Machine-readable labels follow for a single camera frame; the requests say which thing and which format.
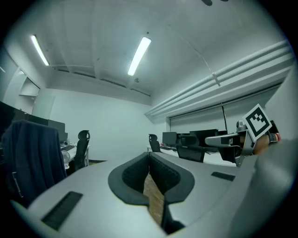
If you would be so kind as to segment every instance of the ceiling light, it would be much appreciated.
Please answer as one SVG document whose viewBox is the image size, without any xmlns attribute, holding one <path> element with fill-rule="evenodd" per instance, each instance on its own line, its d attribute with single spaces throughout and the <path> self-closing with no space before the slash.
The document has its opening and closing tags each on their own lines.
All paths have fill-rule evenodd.
<svg viewBox="0 0 298 238">
<path fill-rule="evenodd" d="M 129 67 L 129 71 L 127 73 L 128 75 L 133 76 L 135 74 L 136 68 L 138 67 L 150 43 L 151 43 L 150 39 L 143 37 L 143 39 L 141 40 L 141 43 L 139 44 L 139 47 L 135 52 L 134 58 L 132 59 L 131 65 Z"/>
<path fill-rule="evenodd" d="M 39 56 L 41 57 L 42 61 L 44 62 L 44 64 L 45 64 L 46 66 L 48 66 L 48 65 L 49 65 L 49 64 L 48 64 L 48 61 L 47 61 L 46 57 L 44 56 L 44 54 L 43 54 L 43 52 L 42 52 L 42 50 L 41 50 L 41 47 L 40 47 L 39 44 L 38 44 L 38 41 L 37 41 L 36 36 L 35 36 L 35 35 L 32 35 L 32 36 L 31 36 L 31 40 L 32 40 L 32 42 L 33 42 L 33 44 L 34 44 L 34 46 L 35 46 L 35 48 L 36 48 L 36 50 L 37 50 Z"/>
</svg>

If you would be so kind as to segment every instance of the dark blue jacket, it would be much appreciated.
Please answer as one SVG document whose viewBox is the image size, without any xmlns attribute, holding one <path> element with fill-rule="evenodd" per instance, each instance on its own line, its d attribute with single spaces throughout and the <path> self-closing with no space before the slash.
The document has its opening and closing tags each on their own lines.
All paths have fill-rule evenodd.
<svg viewBox="0 0 298 238">
<path fill-rule="evenodd" d="M 2 135 L 2 148 L 9 189 L 22 196 L 24 206 L 66 177 L 56 129 L 24 120 L 13 122 Z"/>
</svg>

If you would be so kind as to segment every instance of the black and white square marker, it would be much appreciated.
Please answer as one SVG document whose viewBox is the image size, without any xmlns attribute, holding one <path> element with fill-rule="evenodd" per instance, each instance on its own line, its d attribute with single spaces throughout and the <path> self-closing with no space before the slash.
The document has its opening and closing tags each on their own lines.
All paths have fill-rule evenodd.
<svg viewBox="0 0 298 238">
<path fill-rule="evenodd" d="M 243 121 L 254 142 L 272 127 L 270 120 L 259 104 L 243 117 Z"/>
</svg>

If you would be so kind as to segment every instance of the wooden floor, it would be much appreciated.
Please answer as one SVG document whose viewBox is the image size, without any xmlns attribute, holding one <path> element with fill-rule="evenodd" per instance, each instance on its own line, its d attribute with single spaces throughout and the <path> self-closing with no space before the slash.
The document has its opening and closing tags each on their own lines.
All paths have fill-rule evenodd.
<svg viewBox="0 0 298 238">
<path fill-rule="evenodd" d="M 160 225 L 163 217 L 164 196 L 158 190 L 150 174 L 148 174 L 145 179 L 143 194 L 149 198 L 149 213 L 151 214 L 153 219 Z"/>
</svg>

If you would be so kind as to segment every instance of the office chair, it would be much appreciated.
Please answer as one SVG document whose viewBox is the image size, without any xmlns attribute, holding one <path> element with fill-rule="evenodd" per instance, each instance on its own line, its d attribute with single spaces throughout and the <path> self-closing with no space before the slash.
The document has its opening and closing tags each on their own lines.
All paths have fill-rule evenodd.
<svg viewBox="0 0 298 238">
<path fill-rule="evenodd" d="M 76 146 L 76 154 L 74 158 L 75 171 L 85 167 L 85 157 L 88 143 L 90 140 L 90 133 L 87 130 L 81 131 L 78 134 L 79 141 Z"/>
<path fill-rule="evenodd" d="M 180 135 L 179 138 L 181 143 L 176 145 L 179 158 L 202 163 L 205 149 L 198 146 L 198 138 L 191 135 Z"/>
<path fill-rule="evenodd" d="M 149 143 L 152 152 L 161 152 L 159 147 L 159 142 L 157 141 L 157 136 L 155 134 L 149 134 Z"/>
</svg>

